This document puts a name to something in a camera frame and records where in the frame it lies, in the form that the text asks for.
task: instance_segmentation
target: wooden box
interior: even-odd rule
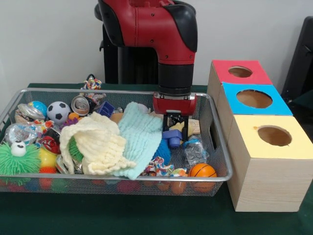
[[[234,84],[264,84],[272,82],[258,61],[213,60],[207,93],[217,105],[223,82]]]
[[[217,110],[226,142],[228,141],[234,114],[292,116],[292,112],[273,85],[223,82]]]
[[[313,144],[292,116],[234,115],[228,187],[237,212],[296,212],[313,179]]]

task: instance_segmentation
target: white wall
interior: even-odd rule
[[[312,0],[186,0],[197,10],[194,84],[212,59],[256,59],[281,90]],[[101,78],[102,23],[96,0],[0,0],[0,110],[30,82]]]

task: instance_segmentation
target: blue ball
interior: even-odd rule
[[[40,101],[30,102],[28,105],[33,106],[35,109],[38,109],[45,117],[47,117],[47,106]]]
[[[33,178],[24,185],[25,189],[31,192],[37,192],[40,190],[39,179]]]

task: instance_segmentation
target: red box top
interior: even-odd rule
[[[213,60],[220,83],[272,85],[257,60]]]

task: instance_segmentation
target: round hole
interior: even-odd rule
[[[252,71],[242,66],[233,66],[229,68],[228,72],[236,77],[250,77]]]
[[[286,146],[291,143],[289,132],[278,126],[262,126],[258,129],[258,134],[262,140],[271,145]]]
[[[268,94],[256,90],[244,90],[238,92],[237,99],[246,106],[258,109],[267,108],[273,103],[273,100]]]

